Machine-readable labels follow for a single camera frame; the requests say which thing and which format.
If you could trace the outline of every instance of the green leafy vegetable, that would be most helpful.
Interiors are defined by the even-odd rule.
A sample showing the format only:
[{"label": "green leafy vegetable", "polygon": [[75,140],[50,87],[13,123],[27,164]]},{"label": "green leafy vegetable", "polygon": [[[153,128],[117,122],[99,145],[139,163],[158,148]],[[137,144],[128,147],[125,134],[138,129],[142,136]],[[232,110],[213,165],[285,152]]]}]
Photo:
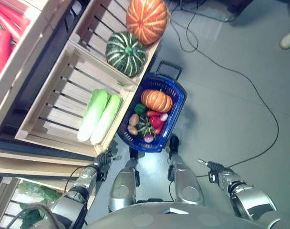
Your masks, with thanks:
[{"label": "green leafy vegetable", "polygon": [[109,94],[104,90],[94,90],[79,128],[77,139],[84,142],[89,140],[96,128],[109,100]]},{"label": "green leafy vegetable", "polygon": [[[40,204],[50,206],[52,205],[58,198],[62,196],[62,194],[56,190],[50,189],[48,187],[34,184],[32,182],[23,181],[21,184],[18,185],[18,189],[20,192],[25,193],[27,195],[39,195],[43,198]],[[21,209],[26,209],[31,204],[20,204]],[[29,210],[26,211],[22,216],[22,225],[20,229],[30,228],[33,224],[37,223],[38,221],[44,218],[44,212],[42,210]]]},{"label": "green leafy vegetable", "polygon": [[115,94],[111,95],[107,107],[104,110],[102,117],[100,118],[96,128],[92,133],[90,140],[93,145],[98,144],[103,140],[116,117],[117,111],[119,110],[121,103],[121,97]]}]

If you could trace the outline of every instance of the squash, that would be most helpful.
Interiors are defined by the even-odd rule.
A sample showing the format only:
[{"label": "squash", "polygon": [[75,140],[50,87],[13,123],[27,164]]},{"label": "squash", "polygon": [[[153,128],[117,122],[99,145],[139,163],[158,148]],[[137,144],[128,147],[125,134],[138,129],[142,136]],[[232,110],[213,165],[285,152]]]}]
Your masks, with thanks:
[{"label": "squash", "polygon": [[113,33],[106,46],[108,64],[132,77],[138,74],[146,61],[146,53],[136,36],[130,32]]},{"label": "squash", "polygon": [[150,125],[146,115],[140,115],[140,120],[136,125],[138,134],[144,138],[146,135],[154,135],[155,129]]},{"label": "squash", "polygon": [[143,44],[152,44],[166,29],[167,7],[163,0],[131,0],[126,24]]},{"label": "squash", "polygon": [[168,112],[173,107],[172,98],[162,91],[147,89],[141,95],[142,103],[153,111]]}]

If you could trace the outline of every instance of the blue basket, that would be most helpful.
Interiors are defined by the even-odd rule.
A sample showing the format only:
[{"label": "blue basket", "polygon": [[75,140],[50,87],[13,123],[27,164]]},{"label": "blue basket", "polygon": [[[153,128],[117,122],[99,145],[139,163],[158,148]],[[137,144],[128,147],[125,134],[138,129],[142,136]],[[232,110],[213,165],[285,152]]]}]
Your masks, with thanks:
[{"label": "blue basket", "polygon": [[[173,67],[179,71],[175,80],[159,72],[160,67],[163,64]],[[180,115],[180,112],[186,100],[186,91],[177,82],[181,72],[182,72],[181,67],[169,62],[161,61],[156,74],[148,73],[143,77],[143,80],[141,81],[135,93],[135,96],[132,102],[130,103],[129,108],[121,122],[121,125],[117,130],[117,133],[120,136],[120,138],[131,148],[136,149],[138,151],[153,153],[153,152],[161,152],[162,148],[165,147],[167,139],[175,126],[175,123]],[[164,123],[161,133],[157,135],[155,140],[151,143],[147,143],[141,136],[131,135],[127,131],[129,118],[131,117],[132,114],[135,113],[134,112],[135,106],[137,104],[142,103],[141,94],[146,89],[153,90],[162,89],[162,92],[169,95],[174,103],[172,109],[168,112],[168,119]]]}]

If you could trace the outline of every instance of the shoe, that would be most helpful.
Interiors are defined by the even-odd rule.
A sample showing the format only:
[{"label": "shoe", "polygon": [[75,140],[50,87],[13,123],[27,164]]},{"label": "shoe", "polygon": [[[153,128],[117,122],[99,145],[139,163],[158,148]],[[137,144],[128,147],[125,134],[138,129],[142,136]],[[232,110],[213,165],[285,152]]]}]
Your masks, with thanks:
[{"label": "shoe", "polygon": [[280,41],[280,47],[282,49],[290,48],[290,33],[288,33],[283,39]]}]

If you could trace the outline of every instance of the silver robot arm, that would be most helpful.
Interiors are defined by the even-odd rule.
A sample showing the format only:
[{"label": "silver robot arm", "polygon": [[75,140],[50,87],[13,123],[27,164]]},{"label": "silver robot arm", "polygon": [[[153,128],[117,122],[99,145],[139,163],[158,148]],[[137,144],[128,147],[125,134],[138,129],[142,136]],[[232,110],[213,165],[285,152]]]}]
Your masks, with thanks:
[{"label": "silver robot arm", "polygon": [[[84,218],[88,212],[87,202],[93,190],[96,188],[96,181],[100,170],[104,165],[121,157],[112,157],[111,155],[99,155],[93,162],[88,165],[77,178],[73,187],[64,193],[50,210],[58,221],[59,228],[79,229],[84,225]],[[36,223],[33,228],[46,229],[51,228],[47,219]]]},{"label": "silver robot arm", "polygon": [[208,179],[230,197],[232,207],[238,217],[250,221],[258,220],[269,211],[276,211],[271,198],[263,191],[248,185],[245,180],[232,169],[212,161],[197,160],[209,167]]}]

